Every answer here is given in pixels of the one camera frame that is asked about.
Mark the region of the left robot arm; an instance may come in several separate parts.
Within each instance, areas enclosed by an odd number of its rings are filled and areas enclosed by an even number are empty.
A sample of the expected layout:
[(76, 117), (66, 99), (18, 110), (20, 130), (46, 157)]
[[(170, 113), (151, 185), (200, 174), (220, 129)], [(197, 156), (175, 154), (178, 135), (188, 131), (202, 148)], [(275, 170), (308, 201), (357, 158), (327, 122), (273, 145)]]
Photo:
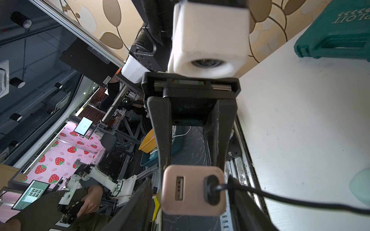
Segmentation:
[(172, 127), (203, 127), (210, 165), (224, 168), (247, 60), (248, 1), (134, 1), (143, 26), (122, 75), (139, 79), (161, 172), (171, 164)]

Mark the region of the mint earbud case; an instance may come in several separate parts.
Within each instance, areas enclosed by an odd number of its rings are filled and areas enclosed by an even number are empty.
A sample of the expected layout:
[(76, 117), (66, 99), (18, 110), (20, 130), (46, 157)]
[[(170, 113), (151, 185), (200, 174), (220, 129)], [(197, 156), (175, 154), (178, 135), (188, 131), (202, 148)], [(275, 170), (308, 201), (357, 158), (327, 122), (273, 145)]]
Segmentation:
[(364, 169), (356, 174), (349, 183), (352, 195), (361, 203), (370, 206), (370, 169)]

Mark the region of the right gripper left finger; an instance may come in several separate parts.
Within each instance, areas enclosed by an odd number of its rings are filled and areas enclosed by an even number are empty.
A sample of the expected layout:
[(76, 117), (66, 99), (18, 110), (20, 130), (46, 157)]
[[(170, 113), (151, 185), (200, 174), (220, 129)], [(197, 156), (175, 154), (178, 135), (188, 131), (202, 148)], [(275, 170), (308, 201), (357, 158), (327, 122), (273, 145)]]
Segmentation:
[(129, 202), (102, 229), (103, 231), (147, 231), (152, 205), (151, 179), (146, 178)]

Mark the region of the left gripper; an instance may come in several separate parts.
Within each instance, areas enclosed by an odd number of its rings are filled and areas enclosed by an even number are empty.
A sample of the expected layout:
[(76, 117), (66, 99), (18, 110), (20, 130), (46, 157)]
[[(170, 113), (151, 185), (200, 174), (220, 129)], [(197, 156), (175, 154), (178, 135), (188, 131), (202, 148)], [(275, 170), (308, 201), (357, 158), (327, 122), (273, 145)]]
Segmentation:
[(199, 79), (146, 73), (142, 80), (163, 179), (171, 164), (172, 126), (202, 126), (210, 166), (224, 169), (241, 92), (236, 78)]

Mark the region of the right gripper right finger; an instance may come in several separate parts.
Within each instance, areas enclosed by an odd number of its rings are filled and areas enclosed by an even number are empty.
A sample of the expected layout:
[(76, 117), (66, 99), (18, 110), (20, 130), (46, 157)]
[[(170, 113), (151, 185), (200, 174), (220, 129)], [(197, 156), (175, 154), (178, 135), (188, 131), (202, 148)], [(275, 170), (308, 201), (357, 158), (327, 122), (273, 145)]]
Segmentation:
[(270, 218), (257, 206), (250, 195), (243, 191), (237, 179), (231, 175), (227, 185), (231, 220), (234, 231), (276, 231)]

